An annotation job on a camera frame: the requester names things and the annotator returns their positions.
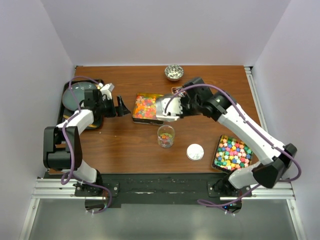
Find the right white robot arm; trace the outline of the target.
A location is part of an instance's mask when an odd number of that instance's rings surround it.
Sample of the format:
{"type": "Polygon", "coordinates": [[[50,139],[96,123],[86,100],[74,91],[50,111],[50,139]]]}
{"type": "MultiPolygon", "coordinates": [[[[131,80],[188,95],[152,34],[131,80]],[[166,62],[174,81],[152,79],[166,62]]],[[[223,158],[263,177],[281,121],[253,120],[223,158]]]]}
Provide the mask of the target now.
{"type": "Polygon", "coordinates": [[[232,170],[217,187],[227,196],[235,196],[241,188],[259,184],[273,188],[294,162],[297,147],[284,144],[254,122],[228,93],[204,83],[200,77],[182,86],[186,93],[179,101],[179,117],[203,115],[231,130],[257,156],[257,163],[232,170]]]}

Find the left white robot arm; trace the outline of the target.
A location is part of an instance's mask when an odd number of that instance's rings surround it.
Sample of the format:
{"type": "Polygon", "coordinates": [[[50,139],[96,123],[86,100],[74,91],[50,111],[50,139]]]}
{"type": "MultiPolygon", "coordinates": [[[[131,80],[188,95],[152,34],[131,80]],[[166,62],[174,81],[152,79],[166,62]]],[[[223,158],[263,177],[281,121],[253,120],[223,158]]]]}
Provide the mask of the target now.
{"type": "Polygon", "coordinates": [[[84,99],[78,101],[77,110],[64,122],[44,129],[43,164],[47,169],[61,171],[67,176],[61,179],[66,184],[72,177],[87,182],[86,191],[92,196],[99,196],[104,184],[98,180],[98,171],[83,160],[80,135],[95,121],[103,118],[122,117],[130,114],[120,96],[115,106],[112,91],[113,84],[101,88],[86,89],[84,99]]]}

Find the tin of translucent star candies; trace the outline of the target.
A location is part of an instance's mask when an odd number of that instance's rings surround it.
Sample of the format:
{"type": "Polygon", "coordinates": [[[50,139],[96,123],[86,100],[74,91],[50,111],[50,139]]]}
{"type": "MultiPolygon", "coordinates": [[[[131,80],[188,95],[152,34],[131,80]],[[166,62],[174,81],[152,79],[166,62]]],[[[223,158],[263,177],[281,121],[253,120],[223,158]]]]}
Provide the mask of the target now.
{"type": "Polygon", "coordinates": [[[134,102],[132,121],[138,124],[163,125],[164,122],[156,117],[156,100],[159,97],[162,95],[138,92],[134,102]]]}

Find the clear plastic jar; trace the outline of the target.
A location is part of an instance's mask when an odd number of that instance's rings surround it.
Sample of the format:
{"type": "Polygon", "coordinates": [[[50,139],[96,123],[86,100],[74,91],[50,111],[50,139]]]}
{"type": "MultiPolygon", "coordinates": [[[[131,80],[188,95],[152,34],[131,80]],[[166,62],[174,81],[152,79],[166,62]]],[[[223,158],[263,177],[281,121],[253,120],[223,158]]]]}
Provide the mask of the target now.
{"type": "Polygon", "coordinates": [[[170,148],[175,139],[175,130],[170,125],[162,125],[157,130],[157,143],[162,148],[170,148]]]}

